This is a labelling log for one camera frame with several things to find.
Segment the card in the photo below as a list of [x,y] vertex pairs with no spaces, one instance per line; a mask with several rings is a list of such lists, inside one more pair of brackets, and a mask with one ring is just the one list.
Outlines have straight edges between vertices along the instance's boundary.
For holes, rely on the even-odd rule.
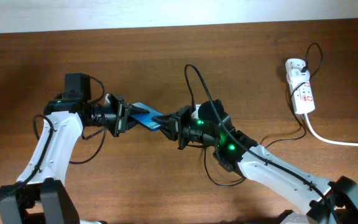
[[150,131],[157,131],[161,128],[161,125],[159,125],[155,121],[152,121],[152,118],[154,116],[160,116],[160,115],[162,115],[162,113],[155,111],[154,109],[144,105],[141,102],[134,103],[132,105],[137,106],[139,108],[146,109],[150,112],[148,114],[131,115],[131,117],[134,118],[140,125],[142,125],[143,127],[147,128]]

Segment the green light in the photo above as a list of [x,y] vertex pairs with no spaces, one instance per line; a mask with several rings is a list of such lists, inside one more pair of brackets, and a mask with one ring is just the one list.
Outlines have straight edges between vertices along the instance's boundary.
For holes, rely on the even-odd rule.
[[223,132],[221,132],[220,134],[221,134],[221,140],[219,141],[219,143],[224,144],[224,142],[226,141],[226,135]]

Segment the white power strip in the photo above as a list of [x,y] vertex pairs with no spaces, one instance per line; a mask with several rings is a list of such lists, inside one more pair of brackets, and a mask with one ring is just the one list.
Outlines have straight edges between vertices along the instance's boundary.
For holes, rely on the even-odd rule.
[[305,120],[306,124],[310,132],[318,139],[331,143],[338,144],[342,146],[358,146],[358,143],[352,142],[339,142],[325,139],[319,136],[311,127],[308,113],[314,111],[314,98],[311,94],[310,87],[310,72],[307,70],[305,72],[301,72],[303,67],[305,67],[306,63],[302,59],[291,58],[285,62],[285,68],[287,70],[287,82],[290,85],[290,92],[293,93],[292,97],[292,105],[294,112],[296,114],[302,114],[302,118]]
[[287,70],[287,82],[290,84],[290,92],[292,93],[295,88],[304,83],[293,93],[292,105],[296,114],[305,114],[314,111],[314,99],[310,87],[310,72],[301,72],[305,66],[305,61],[302,59],[291,58],[285,62]]

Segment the wood grain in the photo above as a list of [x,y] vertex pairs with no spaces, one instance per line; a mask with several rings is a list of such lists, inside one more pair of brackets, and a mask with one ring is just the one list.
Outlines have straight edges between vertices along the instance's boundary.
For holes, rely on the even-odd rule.
[[[313,127],[326,138],[358,142],[358,19],[0,34],[0,186],[14,183],[28,163],[37,143],[31,119],[63,90],[65,73],[93,75],[109,93],[170,113],[190,103],[183,67],[193,63],[237,129],[264,145],[297,136],[284,63],[303,58],[313,41],[324,51],[323,68],[312,80]],[[317,51],[310,57],[313,69]],[[190,82],[196,101],[206,101],[194,72]],[[101,93],[96,84],[92,88],[93,96]],[[78,141],[73,160],[92,155],[100,137]],[[296,210],[249,180],[216,187],[204,173],[199,149],[176,148],[177,142],[140,126],[119,138],[108,136],[94,160],[68,168],[66,188],[80,217],[218,223]],[[358,183],[358,147],[326,144],[308,134],[270,150],[307,172],[332,180],[345,175]],[[220,182],[237,179],[211,152],[211,175]]]

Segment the wire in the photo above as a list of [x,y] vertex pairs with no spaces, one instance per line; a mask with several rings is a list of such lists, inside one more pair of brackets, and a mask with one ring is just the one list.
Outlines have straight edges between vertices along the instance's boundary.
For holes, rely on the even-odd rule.
[[[301,72],[306,72],[308,69],[309,69],[309,50],[312,46],[317,46],[319,52],[320,52],[320,63],[317,67],[317,69],[310,75],[310,78],[313,78],[314,75],[320,70],[321,66],[323,65],[323,61],[324,61],[324,55],[323,55],[323,51],[321,50],[321,47],[320,45],[317,43],[317,42],[313,42],[309,45],[308,49],[306,50],[306,65],[302,68],[302,71]],[[294,109],[293,109],[293,104],[292,104],[292,98],[293,98],[293,95],[294,93],[303,85],[305,84],[306,82],[303,82],[301,84],[299,84],[291,93],[290,95],[290,110],[291,110],[291,113],[292,115],[294,116],[294,118],[296,119],[296,121],[298,122],[298,124],[302,127],[303,129],[303,134],[297,138],[291,138],[291,139],[278,139],[278,140],[275,140],[275,141],[272,141],[271,143],[269,143],[265,148],[267,149],[269,146],[271,146],[272,144],[275,144],[277,142],[281,142],[281,141],[296,141],[296,140],[299,140],[303,137],[306,136],[306,128],[305,128],[305,125],[302,124],[302,122],[299,120],[299,118],[296,116],[295,112],[294,112]]]
[[104,130],[104,133],[103,133],[103,137],[102,137],[102,140],[100,142],[100,145],[98,147],[98,150],[96,150],[96,152],[89,159],[85,159],[84,161],[80,161],[80,162],[70,161],[69,162],[70,164],[75,164],[75,165],[84,164],[84,163],[87,163],[87,162],[91,161],[96,155],[98,155],[100,149],[103,146],[104,138],[106,137],[106,133],[107,133],[107,128],[102,128],[101,130]]
[[95,103],[97,103],[97,102],[99,102],[99,101],[101,101],[101,100],[103,99],[105,89],[104,89],[103,83],[102,83],[100,80],[98,80],[97,78],[92,77],[92,76],[89,76],[89,77],[90,77],[90,79],[93,79],[93,80],[95,80],[97,83],[99,83],[100,87],[101,87],[102,90],[103,90],[102,95],[99,96],[99,98],[97,98],[97,99],[95,99],[95,100],[89,102],[90,104],[95,104]]
[[52,139],[52,135],[53,135],[53,132],[56,131],[54,130],[53,128],[53,124],[51,122],[51,120],[49,118],[47,118],[46,116],[44,115],[41,115],[41,114],[37,114],[34,116],[33,118],[33,127],[35,127],[35,135],[37,136],[37,139],[39,139],[39,135],[38,135],[38,132],[37,132],[37,127],[36,127],[36,120],[37,118],[43,118],[45,119],[48,124],[49,124],[49,135],[48,135],[48,138],[47,138],[47,141],[45,142],[45,145],[44,145],[44,148],[42,149],[42,152],[41,152],[41,156],[40,156],[40,159],[38,160],[37,164],[34,166],[34,170],[31,172],[30,176],[28,178],[26,178],[26,180],[24,180],[23,182],[16,182],[15,185],[16,188],[14,188],[13,190],[11,190],[10,192],[4,194],[4,195],[1,195],[0,196],[0,202],[3,201],[5,198],[7,198],[8,196],[16,193],[18,190],[24,188],[29,182],[30,180],[37,174],[37,172],[39,171],[40,169],[40,166],[41,166],[41,163],[45,157],[45,154],[47,152],[47,149],[48,149],[48,146],[49,146],[49,143],[50,143],[50,140]]
[[[101,116],[102,116],[102,124],[103,124],[103,126],[104,126],[104,124],[106,123],[106,117],[104,116],[104,113],[103,113],[103,110],[102,110],[102,106],[100,105],[100,103],[98,103],[98,106],[99,106],[99,108],[100,108],[100,112],[101,112]],[[84,163],[87,163],[87,162],[91,161],[96,155],[98,155],[100,149],[101,149],[102,146],[103,146],[104,138],[106,137],[107,130],[108,130],[107,127],[104,126],[104,127],[101,128],[99,131],[96,131],[95,133],[89,135],[88,137],[85,137],[85,136],[84,136],[84,130],[82,130],[81,137],[82,137],[82,139],[84,139],[84,140],[89,140],[89,139],[95,137],[96,135],[98,135],[99,133],[101,133],[102,131],[104,131],[102,140],[101,140],[100,145],[99,145],[98,149],[96,150],[96,152],[95,152],[89,159],[86,159],[86,160],[80,161],[80,162],[69,161],[69,163],[70,163],[70,164],[76,164],[76,165],[84,164]]]
[[214,183],[215,185],[217,185],[218,187],[234,187],[234,186],[237,186],[241,183],[243,183],[243,181],[246,180],[246,178],[243,178],[242,180],[238,181],[237,183],[235,184],[229,184],[229,185],[224,185],[224,184],[219,184],[217,182],[215,182],[212,177],[210,176],[209,172],[208,172],[208,168],[206,167],[206,147],[204,147],[204,168],[205,168],[205,172],[206,172],[206,175],[208,176],[208,178],[210,179],[210,181],[212,183]]
[[243,181],[246,180],[246,178],[243,178],[242,180],[238,181],[237,183],[230,184],[230,185],[219,184],[219,183],[215,182],[215,181],[212,179],[212,177],[210,176],[210,174],[209,174],[209,172],[208,172],[208,168],[206,167],[206,148],[207,148],[207,147],[206,147],[206,146],[189,145],[189,144],[186,145],[186,146],[188,146],[188,147],[195,147],[195,148],[199,148],[199,149],[203,149],[203,150],[204,150],[204,168],[205,168],[206,175],[208,176],[209,180],[210,180],[213,184],[217,185],[218,187],[234,187],[234,186],[237,186],[237,185],[243,183]]
[[295,114],[295,111],[293,110],[293,106],[292,106],[292,97],[293,97],[293,94],[294,92],[299,89],[299,87],[301,87],[304,83],[301,83],[301,85],[298,85],[293,91],[292,91],[292,94],[291,94],[291,97],[290,97],[290,110],[291,110],[291,113],[293,115],[293,117],[296,119],[296,121],[298,122],[298,124],[303,128],[303,134],[297,138],[291,138],[291,139],[278,139],[278,140],[275,140],[275,141],[272,141],[271,143],[269,143],[267,146],[265,146],[265,148],[267,149],[269,146],[271,146],[272,144],[275,144],[276,142],[280,142],[280,141],[296,141],[296,140],[299,140],[303,137],[306,136],[306,128],[305,126],[302,124],[302,122],[299,120],[299,118],[296,116]]
[[262,156],[260,156],[260,155],[258,155],[258,154],[256,154],[256,153],[254,153],[253,151],[251,151],[250,149],[248,149],[248,148],[246,148],[244,145],[242,145],[242,144],[229,132],[229,130],[227,130],[227,128],[225,127],[225,125],[224,125],[224,123],[223,123],[223,121],[222,121],[222,119],[221,119],[220,116],[219,116],[218,111],[216,110],[216,108],[215,108],[215,106],[214,106],[214,103],[213,103],[213,100],[212,100],[212,96],[211,96],[211,94],[209,93],[208,87],[206,86],[205,81],[204,81],[204,78],[203,78],[203,76],[201,75],[200,71],[199,71],[194,65],[192,65],[192,64],[186,65],[186,68],[187,68],[188,66],[192,67],[192,68],[196,71],[196,73],[197,73],[197,75],[198,75],[198,78],[200,79],[201,84],[203,84],[205,93],[206,93],[206,95],[207,95],[207,97],[208,97],[209,102],[211,103],[211,106],[212,106],[212,109],[213,109],[213,111],[214,111],[214,113],[215,113],[216,118],[218,119],[218,121],[219,121],[219,123],[220,123],[220,125],[221,125],[221,127],[222,127],[222,129],[223,129],[223,131],[232,139],[232,141],[235,142],[235,144],[237,144],[238,146],[240,146],[243,150],[245,150],[245,152],[248,152],[249,154],[253,155],[254,157],[256,157],[257,159],[263,161],[263,162],[266,163],[266,164],[270,164],[270,165],[272,165],[272,166],[274,166],[274,167],[276,167],[276,168],[278,168],[278,169],[281,169],[282,171],[284,171],[284,172],[286,172],[286,173],[288,173],[288,174],[290,174],[290,175],[296,177],[297,179],[299,179],[300,181],[302,181],[304,184],[306,184],[307,186],[309,186],[310,189],[314,190],[314,191],[322,198],[322,200],[324,201],[324,204],[327,206],[327,208],[330,210],[332,216],[334,217],[335,222],[336,222],[336,223],[341,223],[341,222],[339,221],[338,216],[337,216],[336,213],[335,213],[335,210],[334,210],[333,206],[330,205],[330,203],[328,202],[328,200],[327,200],[327,198],[324,196],[324,194],[323,194],[316,186],[314,186],[314,184],[313,184],[312,182],[309,182],[309,181],[307,181],[306,179],[304,179],[302,176],[298,175],[297,173],[295,173],[295,172],[293,172],[293,171],[291,171],[291,170],[289,170],[289,169],[287,169],[287,168],[285,168],[285,167],[282,167],[282,166],[280,166],[280,165],[274,163],[273,161],[268,160],[268,159],[266,159],[266,158],[263,158]]
[[342,145],[342,146],[358,146],[358,143],[332,141],[332,140],[328,140],[328,139],[325,139],[325,138],[321,137],[321,136],[318,135],[318,134],[313,130],[313,128],[311,127],[311,124],[310,124],[308,115],[307,115],[307,114],[304,114],[303,117],[304,117],[304,119],[305,119],[305,121],[306,121],[306,124],[308,125],[308,128],[309,128],[310,132],[311,132],[316,138],[322,140],[323,142],[331,143],[331,144],[338,144],[338,145]]
[[187,77],[187,67],[189,67],[189,66],[191,66],[191,65],[185,66],[185,78],[186,78],[187,87],[189,88],[189,92],[191,95],[191,112],[194,112],[196,110],[196,103],[194,101],[193,91],[191,90],[191,87],[190,87],[189,78]]

